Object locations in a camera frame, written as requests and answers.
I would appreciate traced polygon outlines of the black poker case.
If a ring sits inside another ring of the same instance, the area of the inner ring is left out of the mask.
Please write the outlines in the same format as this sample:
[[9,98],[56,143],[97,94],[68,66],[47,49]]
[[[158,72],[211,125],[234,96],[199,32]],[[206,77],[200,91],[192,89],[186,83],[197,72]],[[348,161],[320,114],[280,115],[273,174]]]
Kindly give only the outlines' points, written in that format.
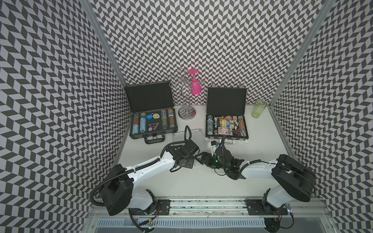
[[[206,109],[206,138],[248,140],[248,129],[245,119],[246,88],[233,87],[209,87],[207,90]],[[230,135],[219,133],[222,123],[219,118],[236,117],[234,120],[226,120],[227,132]]]
[[130,105],[130,137],[146,144],[160,143],[178,125],[170,81],[129,85],[125,93]]

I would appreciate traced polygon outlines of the small silver aluminium poker case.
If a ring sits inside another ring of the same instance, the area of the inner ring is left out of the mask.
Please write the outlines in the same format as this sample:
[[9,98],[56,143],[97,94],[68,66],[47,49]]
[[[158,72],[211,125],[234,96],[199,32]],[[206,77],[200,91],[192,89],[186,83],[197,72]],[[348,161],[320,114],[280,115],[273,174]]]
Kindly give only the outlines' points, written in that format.
[[177,132],[173,134],[173,142],[184,141],[186,139],[191,139],[194,143],[198,144],[202,142],[205,138],[202,134],[201,129],[187,130],[186,132]]

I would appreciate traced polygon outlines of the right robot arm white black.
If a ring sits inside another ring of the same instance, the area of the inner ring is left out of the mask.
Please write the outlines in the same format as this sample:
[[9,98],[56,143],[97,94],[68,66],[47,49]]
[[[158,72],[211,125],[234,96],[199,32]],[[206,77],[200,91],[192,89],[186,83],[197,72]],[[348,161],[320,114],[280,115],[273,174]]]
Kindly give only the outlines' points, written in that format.
[[224,175],[234,181],[264,178],[277,182],[276,187],[265,191],[261,200],[245,200],[250,215],[289,214],[286,204],[290,201],[310,201],[316,184],[316,174],[311,169],[286,154],[272,161],[237,159],[224,143],[222,139],[213,153],[202,152],[197,161],[214,170],[222,169]]

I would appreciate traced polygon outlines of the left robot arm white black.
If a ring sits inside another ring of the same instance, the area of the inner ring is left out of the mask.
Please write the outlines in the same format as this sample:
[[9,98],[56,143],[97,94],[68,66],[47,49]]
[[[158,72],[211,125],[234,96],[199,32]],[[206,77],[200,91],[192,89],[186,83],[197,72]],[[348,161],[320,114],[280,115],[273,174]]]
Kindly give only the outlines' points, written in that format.
[[181,168],[192,169],[199,147],[191,140],[189,126],[185,127],[184,140],[167,144],[161,154],[143,163],[124,168],[115,165],[107,177],[89,194],[95,206],[106,207],[110,216],[124,209],[139,209],[147,215],[156,211],[158,199],[149,189],[138,190],[144,181],[164,172],[171,173]]

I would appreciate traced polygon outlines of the green translucent cup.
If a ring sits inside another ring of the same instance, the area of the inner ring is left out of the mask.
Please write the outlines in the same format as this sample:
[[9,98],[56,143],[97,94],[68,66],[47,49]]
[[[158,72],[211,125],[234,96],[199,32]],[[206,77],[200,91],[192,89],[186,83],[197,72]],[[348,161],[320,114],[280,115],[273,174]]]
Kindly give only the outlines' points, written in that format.
[[253,106],[252,117],[254,118],[260,117],[266,107],[267,107],[267,102],[265,100],[257,99]]

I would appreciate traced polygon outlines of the pink wine glass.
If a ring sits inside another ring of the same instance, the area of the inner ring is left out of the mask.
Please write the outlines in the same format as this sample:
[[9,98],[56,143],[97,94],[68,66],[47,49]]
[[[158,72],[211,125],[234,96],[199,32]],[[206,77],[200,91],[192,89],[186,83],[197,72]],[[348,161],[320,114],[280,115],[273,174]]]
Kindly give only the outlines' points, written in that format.
[[187,71],[189,75],[192,76],[192,80],[190,82],[191,94],[192,95],[199,95],[202,92],[201,84],[196,79],[196,75],[198,74],[198,69],[190,69]]

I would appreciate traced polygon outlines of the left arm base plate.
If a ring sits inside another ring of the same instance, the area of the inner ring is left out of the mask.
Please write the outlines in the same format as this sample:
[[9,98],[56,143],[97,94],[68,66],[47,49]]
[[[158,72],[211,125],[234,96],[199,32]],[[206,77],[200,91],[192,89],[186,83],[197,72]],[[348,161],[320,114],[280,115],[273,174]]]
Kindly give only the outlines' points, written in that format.
[[170,213],[171,200],[158,200],[156,204],[151,204],[146,210],[131,208],[130,213],[135,216],[168,216]]

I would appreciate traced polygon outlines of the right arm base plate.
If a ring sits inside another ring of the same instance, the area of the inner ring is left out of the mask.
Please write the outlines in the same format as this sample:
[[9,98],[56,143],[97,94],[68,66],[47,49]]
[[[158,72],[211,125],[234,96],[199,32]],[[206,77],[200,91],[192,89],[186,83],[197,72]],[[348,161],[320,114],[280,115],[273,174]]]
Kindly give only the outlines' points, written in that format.
[[249,215],[271,215],[271,216],[287,216],[289,214],[285,205],[280,208],[273,207],[268,203],[262,203],[262,200],[245,199],[245,205],[247,207]]

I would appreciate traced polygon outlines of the aluminium mounting rail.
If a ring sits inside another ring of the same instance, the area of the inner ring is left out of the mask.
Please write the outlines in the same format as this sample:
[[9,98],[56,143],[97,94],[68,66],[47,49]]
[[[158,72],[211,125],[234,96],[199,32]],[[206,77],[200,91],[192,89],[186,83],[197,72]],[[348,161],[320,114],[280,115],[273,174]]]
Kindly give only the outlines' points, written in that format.
[[[161,198],[163,199],[171,200],[169,217],[251,216],[245,205],[245,199],[261,200],[259,197]],[[295,217],[331,217],[326,204],[320,198],[312,198],[307,203],[290,201],[285,206],[289,213],[293,212]]]

